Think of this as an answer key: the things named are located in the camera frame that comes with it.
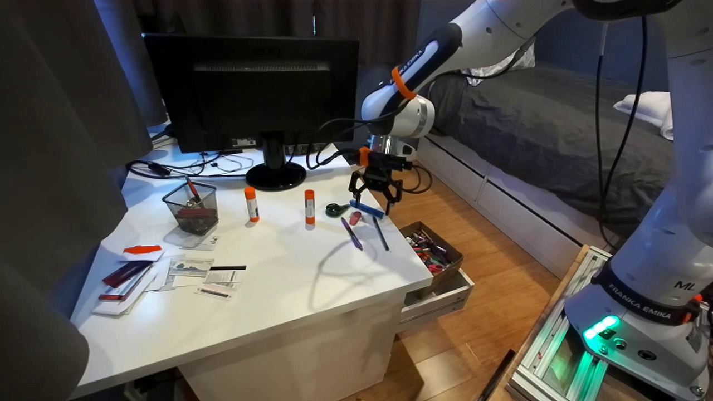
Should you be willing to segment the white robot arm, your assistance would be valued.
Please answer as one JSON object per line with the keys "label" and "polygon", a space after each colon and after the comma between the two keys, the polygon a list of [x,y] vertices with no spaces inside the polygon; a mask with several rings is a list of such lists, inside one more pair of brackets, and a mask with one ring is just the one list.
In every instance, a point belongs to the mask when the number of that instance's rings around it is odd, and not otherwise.
{"label": "white robot arm", "polygon": [[566,301],[566,318],[595,357],[693,396],[709,384],[709,340],[689,308],[713,282],[713,0],[474,0],[365,96],[360,115],[392,136],[426,134],[435,107],[420,87],[504,59],[568,8],[658,24],[672,140],[658,149],[666,184],[593,282]]}

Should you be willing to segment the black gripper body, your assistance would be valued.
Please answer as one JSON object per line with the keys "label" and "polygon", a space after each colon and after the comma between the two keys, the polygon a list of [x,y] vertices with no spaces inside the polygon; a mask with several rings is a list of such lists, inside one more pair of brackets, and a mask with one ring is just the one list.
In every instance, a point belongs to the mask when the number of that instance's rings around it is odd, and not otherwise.
{"label": "black gripper body", "polygon": [[409,163],[390,153],[365,153],[358,158],[358,169],[349,175],[347,190],[363,192],[373,190],[384,197],[387,193],[403,192],[403,182],[392,175],[394,169],[407,169]]}

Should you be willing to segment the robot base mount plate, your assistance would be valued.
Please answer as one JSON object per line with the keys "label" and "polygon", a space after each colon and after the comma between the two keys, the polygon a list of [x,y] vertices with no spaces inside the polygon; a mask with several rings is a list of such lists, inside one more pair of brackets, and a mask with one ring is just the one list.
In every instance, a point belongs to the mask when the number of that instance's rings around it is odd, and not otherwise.
{"label": "robot base mount plate", "polygon": [[583,246],[514,368],[531,398],[595,401],[618,370],[674,401],[709,392],[709,327],[702,299],[635,296],[598,246]]}

